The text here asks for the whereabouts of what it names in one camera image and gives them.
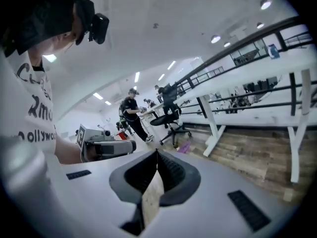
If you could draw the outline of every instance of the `white table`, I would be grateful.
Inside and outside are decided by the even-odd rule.
[[[292,182],[298,182],[299,179],[299,156],[298,149],[302,142],[308,121],[310,93],[311,93],[311,79],[310,68],[317,68],[317,52],[315,49],[293,49],[280,53],[280,58],[271,59],[270,57],[255,61],[253,63],[246,64],[235,70],[229,71],[223,75],[218,76],[215,79],[208,80],[193,90],[189,91],[179,99],[174,101],[175,104],[183,103],[187,100],[193,100],[199,98],[205,109],[207,120],[211,127],[212,136],[206,141],[208,145],[204,152],[205,156],[209,156],[213,148],[216,146],[220,139],[225,126],[222,125],[218,130],[211,108],[209,106],[209,94],[215,93],[219,90],[236,86],[244,85],[261,78],[269,78],[277,75],[289,74],[292,72],[302,72],[303,82],[303,96],[302,105],[305,109],[302,109],[301,119],[298,125],[298,133],[293,133],[293,127],[289,127],[289,134],[291,140],[291,152],[292,152]]]
[[[154,135],[154,137],[160,141],[160,137],[159,135],[156,133],[155,128],[150,124],[150,121],[148,120],[149,117],[151,115],[154,115],[156,118],[158,118],[158,115],[156,114],[156,112],[162,108],[164,106],[164,103],[160,103],[158,105],[155,105],[154,107],[150,108],[149,110],[147,110],[146,112],[142,113],[139,115],[140,119],[141,119],[141,124],[143,125],[143,127],[147,130],[146,125],[144,124],[143,120],[145,120],[151,127],[152,133]]]

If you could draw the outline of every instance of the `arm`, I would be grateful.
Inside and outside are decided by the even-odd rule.
[[[140,110],[132,110],[132,109],[126,109],[126,111],[129,113],[129,114],[137,114],[140,112]]]
[[[55,155],[61,164],[77,164],[82,163],[81,153],[78,145],[62,139],[56,134]],[[94,147],[88,149],[89,161],[94,161],[98,157]]]

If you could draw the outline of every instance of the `black vent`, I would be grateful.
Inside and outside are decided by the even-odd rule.
[[[70,174],[66,174],[69,180],[73,180],[79,177],[84,177],[86,175],[90,175],[91,172],[89,170],[83,170],[83,171],[79,171],[79,172],[74,172],[74,173],[70,173]]]
[[[228,193],[228,197],[254,232],[270,223],[270,219],[242,191]]]
[[[162,178],[164,191],[167,192],[179,185],[185,178],[185,169],[172,159],[158,155],[158,172]]]
[[[157,155],[153,153],[127,170],[124,174],[124,178],[128,184],[144,194],[156,171]]]

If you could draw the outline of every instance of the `office chair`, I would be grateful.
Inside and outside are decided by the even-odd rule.
[[[164,109],[165,115],[159,118],[156,118],[150,122],[152,126],[159,126],[162,124],[169,125],[170,132],[159,143],[163,145],[163,141],[167,139],[168,137],[172,136],[172,143],[174,148],[178,147],[177,143],[175,143],[176,134],[188,133],[190,137],[192,136],[189,130],[184,129],[184,125],[181,125],[176,129],[172,128],[172,126],[170,125],[171,123],[177,124],[175,121],[179,119],[179,116],[182,113],[181,109],[176,104],[173,103],[173,101],[176,100],[176,97],[177,97],[177,88],[170,86],[170,84],[166,85],[164,87],[164,92],[163,92],[163,100],[164,100],[163,109]]]

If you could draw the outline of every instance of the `black pants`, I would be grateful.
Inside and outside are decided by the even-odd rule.
[[[133,128],[135,133],[138,134],[138,136],[145,141],[146,138],[148,137],[147,133],[143,130],[142,125],[141,125],[141,120],[140,118],[137,118],[135,121],[127,121],[128,124]]]

